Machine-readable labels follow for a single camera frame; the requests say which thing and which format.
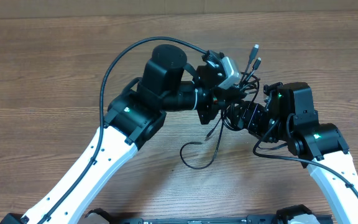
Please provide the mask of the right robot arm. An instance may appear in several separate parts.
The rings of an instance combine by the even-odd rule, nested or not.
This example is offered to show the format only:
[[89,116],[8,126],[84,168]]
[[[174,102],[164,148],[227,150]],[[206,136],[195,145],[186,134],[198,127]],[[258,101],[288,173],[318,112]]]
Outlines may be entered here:
[[265,105],[242,101],[229,110],[236,129],[259,142],[283,141],[290,157],[309,172],[338,223],[358,223],[358,175],[349,146],[338,127],[321,124],[313,94],[305,82],[264,86]]

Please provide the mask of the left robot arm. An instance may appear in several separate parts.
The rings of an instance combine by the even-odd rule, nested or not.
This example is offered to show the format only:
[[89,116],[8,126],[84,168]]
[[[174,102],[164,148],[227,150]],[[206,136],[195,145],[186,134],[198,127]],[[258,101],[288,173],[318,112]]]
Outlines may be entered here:
[[88,147],[57,185],[24,214],[4,223],[77,223],[108,180],[163,126],[169,111],[195,110],[202,124],[213,120],[241,74],[223,53],[202,51],[192,67],[181,48],[152,51],[141,77],[133,79],[108,107]]

